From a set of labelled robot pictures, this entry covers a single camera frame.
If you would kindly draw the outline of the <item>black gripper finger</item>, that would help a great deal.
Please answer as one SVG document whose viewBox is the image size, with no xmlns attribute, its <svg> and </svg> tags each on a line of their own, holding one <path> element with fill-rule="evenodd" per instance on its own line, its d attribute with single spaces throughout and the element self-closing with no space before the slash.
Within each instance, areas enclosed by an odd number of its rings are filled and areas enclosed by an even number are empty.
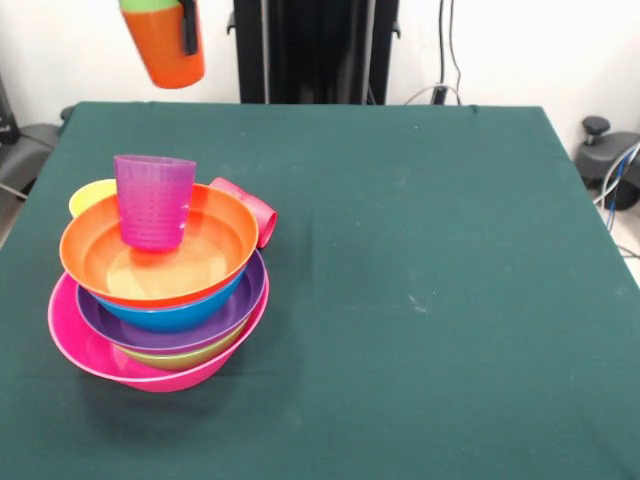
<svg viewBox="0 0 640 480">
<path fill-rule="evenodd" d="M 183 50 L 187 56 L 192 56 L 199 51 L 197 3 L 195 0 L 180 0 L 180 4 L 183 9 Z"/>
</svg>

